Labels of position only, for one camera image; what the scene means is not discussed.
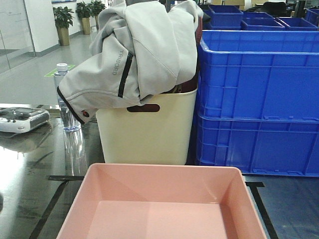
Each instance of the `blue plastic crate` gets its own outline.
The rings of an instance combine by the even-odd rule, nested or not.
[[[241,29],[248,31],[283,31],[285,27],[272,18],[244,18]]]
[[[307,20],[299,17],[277,17],[281,25],[283,25],[287,31],[317,31],[318,27],[308,22]]]
[[[243,18],[270,18],[274,19],[273,16],[269,15],[266,12],[256,12],[256,11],[244,11]]]
[[[208,23],[207,30],[240,30],[240,26],[212,26]]]
[[[206,117],[319,120],[319,31],[203,31]]]
[[[315,26],[319,25],[319,9],[307,9],[305,20]]]
[[[319,177],[319,122],[198,117],[198,165],[243,173]]]
[[[240,27],[243,12],[232,5],[209,5],[211,26]]]

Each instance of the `black zipper trim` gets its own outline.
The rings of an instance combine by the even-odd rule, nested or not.
[[[133,59],[133,55],[129,52],[128,57],[127,57],[126,62],[125,62],[125,67],[124,67],[124,70],[122,73],[121,82],[119,85],[118,97],[120,97],[120,98],[123,98],[124,86],[125,86],[126,79],[129,75],[129,71],[130,71],[131,64],[132,64],[132,59]]]
[[[85,124],[84,121],[75,113],[75,111],[73,110],[73,108],[71,107],[71,105],[69,104],[69,102],[65,99],[65,97],[63,96],[63,94],[60,91],[60,88],[57,87],[56,91],[58,93],[58,95],[61,97],[61,99],[66,103],[66,105],[68,106],[69,110],[72,112],[73,116],[81,123],[81,124]]]

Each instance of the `white wall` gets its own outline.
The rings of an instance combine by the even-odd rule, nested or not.
[[[50,0],[24,0],[36,52],[58,44]]]

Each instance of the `glossy black table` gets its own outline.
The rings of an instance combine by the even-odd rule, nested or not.
[[[36,107],[50,112],[49,123],[0,132],[0,239],[56,238],[88,167],[104,162],[95,119],[64,133],[57,106]],[[319,178],[244,178],[268,238],[319,238]]]

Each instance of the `pink plastic tray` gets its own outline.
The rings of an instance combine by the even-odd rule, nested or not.
[[[266,239],[233,167],[93,164],[58,239]]]

